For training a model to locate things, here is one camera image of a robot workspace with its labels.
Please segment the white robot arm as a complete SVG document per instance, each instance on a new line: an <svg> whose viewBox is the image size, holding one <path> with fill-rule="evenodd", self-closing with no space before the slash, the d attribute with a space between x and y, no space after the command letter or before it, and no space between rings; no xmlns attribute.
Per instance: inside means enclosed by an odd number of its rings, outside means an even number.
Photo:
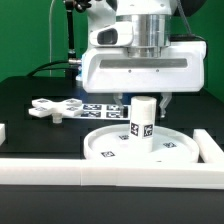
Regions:
<svg viewBox="0 0 224 224"><path fill-rule="evenodd" d="M207 44L190 33L170 34L182 13L181 0L90 0L88 47L82 56L82 84L89 93L159 92L160 115L174 92L204 85Z"/></svg>

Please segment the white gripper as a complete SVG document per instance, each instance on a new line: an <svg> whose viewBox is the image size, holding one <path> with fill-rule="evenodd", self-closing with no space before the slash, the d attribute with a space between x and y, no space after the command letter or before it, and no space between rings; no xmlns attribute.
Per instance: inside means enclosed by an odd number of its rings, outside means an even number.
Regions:
<svg viewBox="0 0 224 224"><path fill-rule="evenodd" d="M172 42L158 58L130 58L126 48L93 48L82 59L83 88L89 93L163 92L160 117L172 100L171 92L195 92L204 85L206 43Z"/></svg>

